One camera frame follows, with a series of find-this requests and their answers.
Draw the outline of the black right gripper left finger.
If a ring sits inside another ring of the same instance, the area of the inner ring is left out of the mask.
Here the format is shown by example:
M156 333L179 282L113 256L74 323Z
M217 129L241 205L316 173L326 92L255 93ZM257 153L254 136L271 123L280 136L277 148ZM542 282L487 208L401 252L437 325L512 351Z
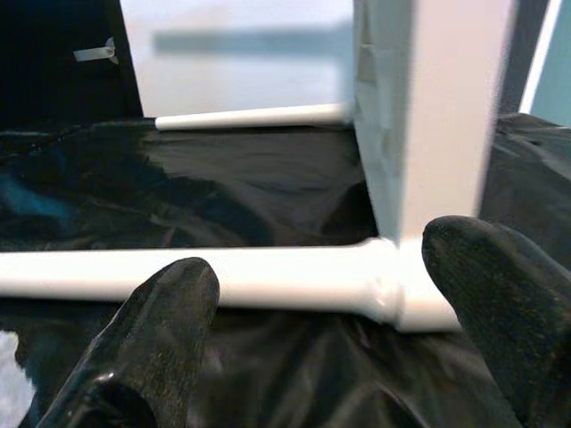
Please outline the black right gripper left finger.
M203 259L140 284L89 343L41 427L184 427L219 281Z

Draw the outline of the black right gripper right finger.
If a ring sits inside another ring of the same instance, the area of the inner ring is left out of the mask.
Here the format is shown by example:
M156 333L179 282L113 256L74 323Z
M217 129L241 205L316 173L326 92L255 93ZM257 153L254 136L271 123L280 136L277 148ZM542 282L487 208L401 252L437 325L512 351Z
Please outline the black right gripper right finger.
M524 427L570 425L570 273L507 226L444 216L425 227L426 271Z

